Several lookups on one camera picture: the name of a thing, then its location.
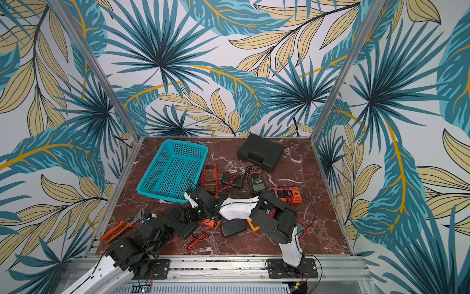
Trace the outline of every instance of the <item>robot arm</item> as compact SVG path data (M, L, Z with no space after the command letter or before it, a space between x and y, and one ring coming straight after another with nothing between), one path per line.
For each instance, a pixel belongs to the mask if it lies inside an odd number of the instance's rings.
M185 198L189 200L195 219L212 219L218 222L220 216L227 220L251 220L269 238L277 242L282 251L282 260L297 268L302 260L302 248L297 237L297 212L273 193L264 191L260 196L250 199L232 199L227 196L216 198L201 187L188 190Z

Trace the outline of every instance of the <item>wall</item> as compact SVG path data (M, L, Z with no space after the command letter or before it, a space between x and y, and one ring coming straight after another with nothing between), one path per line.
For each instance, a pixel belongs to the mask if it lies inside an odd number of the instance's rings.
M0 3L0 292L49 294L85 250L132 139L51 8L23 2ZM104 24L94 1L67 2Z
M470 292L469 6L386 1L315 142L381 293Z
M110 1L98 61L142 135L309 135L370 2Z

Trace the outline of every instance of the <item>orange pliers handle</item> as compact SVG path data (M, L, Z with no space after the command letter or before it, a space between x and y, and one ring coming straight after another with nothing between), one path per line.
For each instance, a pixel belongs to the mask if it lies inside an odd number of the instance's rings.
M119 230L120 227L122 227L122 225L124 224L124 221L121 221L116 227L112 228L111 230L109 230L109 232L107 232L103 237L101 237L101 241L104 241L106 240L107 238L109 238L109 236L111 236L114 232L116 232L117 230Z
M122 230L117 232L116 235L114 235L113 237L111 237L111 239L108 240L108 243L111 243L117 236L121 235L128 228L132 228L132 226L133 225L131 223L128 223L127 225L125 225L125 227Z

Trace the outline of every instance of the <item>red wire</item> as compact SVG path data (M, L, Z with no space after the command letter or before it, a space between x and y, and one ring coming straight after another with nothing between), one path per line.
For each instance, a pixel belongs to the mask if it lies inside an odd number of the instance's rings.
M206 240L208 236L209 236L209 233L206 231L203 231L202 233L200 233L199 236L197 236L196 238L191 236L193 240L188 244L188 250L194 249L194 247L196 247L196 244L198 242Z

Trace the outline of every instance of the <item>black tool case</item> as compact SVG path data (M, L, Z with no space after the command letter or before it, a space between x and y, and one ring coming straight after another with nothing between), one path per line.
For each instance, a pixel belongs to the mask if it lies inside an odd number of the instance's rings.
M255 134L250 134L237 152L241 160L252 162L267 172L274 171L285 147Z

